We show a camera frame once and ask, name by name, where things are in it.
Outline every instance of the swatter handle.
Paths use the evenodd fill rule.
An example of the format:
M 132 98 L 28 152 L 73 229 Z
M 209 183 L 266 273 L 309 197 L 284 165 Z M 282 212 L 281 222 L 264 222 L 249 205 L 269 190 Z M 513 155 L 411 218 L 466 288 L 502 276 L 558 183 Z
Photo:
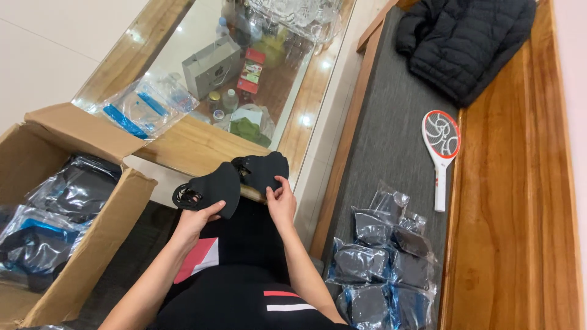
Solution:
M 446 167 L 436 167 L 436 198 L 434 210 L 444 212 L 446 210 Z

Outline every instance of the wooden frame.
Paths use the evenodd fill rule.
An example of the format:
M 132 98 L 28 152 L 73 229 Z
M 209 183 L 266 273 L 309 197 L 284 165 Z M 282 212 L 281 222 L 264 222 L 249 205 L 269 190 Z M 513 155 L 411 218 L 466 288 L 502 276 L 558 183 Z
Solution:
M 312 241 L 316 258 L 322 256 L 381 22 L 378 16 L 359 42 L 365 59 Z M 460 112 L 463 144 L 453 168 L 439 329 L 584 329 L 563 95 L 552 0 L 541 0 L 529 41 Z
M 150 0 L 77 93 L 76 104 L 102 101 L 142 76 L 194 1 Z M 346 30 L 354 3 L 355 0 L 343 1 L 340 11 L 342 31 Z M 299 177 L 343 38 L 344 33 L 340 33 L 330 44 L 323 46 L 319 54 L 312 56 L 279 142 L 277 151 L 289 160 L 292 184 Z M 304 116 L 311 118 L 312 124 L 299 120 Z M 269 152 L 253 142 L 187 116 L 135 155 L 190 176 L 203 176 L 214 171 L 223 161 L 250 154 L 264 156 Z M 263 199 L 259 192 L 245 186 L 242 186 L 241 194 L 255 200 Z

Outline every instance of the jar lid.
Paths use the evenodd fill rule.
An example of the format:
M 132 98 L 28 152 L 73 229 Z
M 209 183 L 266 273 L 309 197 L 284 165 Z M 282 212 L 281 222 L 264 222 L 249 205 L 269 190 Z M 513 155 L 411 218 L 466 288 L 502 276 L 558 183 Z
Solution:
M 218 109 L 214 111 L 214 119 L 222 120 L 224 118 L 224 111 Z
M 212 101 L 218 101 L 220 100 L 220 93 L 212 91 L 210 94 L 208 94 L 208 98 L 210 98 Z

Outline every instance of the hand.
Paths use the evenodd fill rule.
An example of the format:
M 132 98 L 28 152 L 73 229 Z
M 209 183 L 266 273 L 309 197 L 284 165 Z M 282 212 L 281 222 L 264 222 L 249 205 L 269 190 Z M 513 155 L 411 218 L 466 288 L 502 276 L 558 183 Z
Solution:
M 209 221 L 220 219 L 215 215 L 226 205 L 225 201 L 219 201 L 200 211 L 183 210 L 176 230 L 170 241 L 182 246 L 193 248 L 200 238 L 200 232 Z
M 281 183 L 281 188 L 275 192 L 270 187 L 266 189 L 269 214 L 278 231 L 294 229 L 295 196 L 286 178 L 275 176 L 275 179 Z

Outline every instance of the white wall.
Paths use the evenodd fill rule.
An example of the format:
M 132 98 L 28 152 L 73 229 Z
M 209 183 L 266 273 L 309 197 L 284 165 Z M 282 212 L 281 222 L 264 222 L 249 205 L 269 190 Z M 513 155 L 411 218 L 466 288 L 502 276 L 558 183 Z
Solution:
M 0 133 L 26 112 L 71 101 L 147 2 L 0 0 Z M 134 156 L 125 163 L 157 179 L 151 199 L 171 207 L 189 179 Z
M 575 195 L 583 269 L 583 296 L 587 297 L 587 37 L 585 0 L 554 0 L 558 49 L 571 138 Z

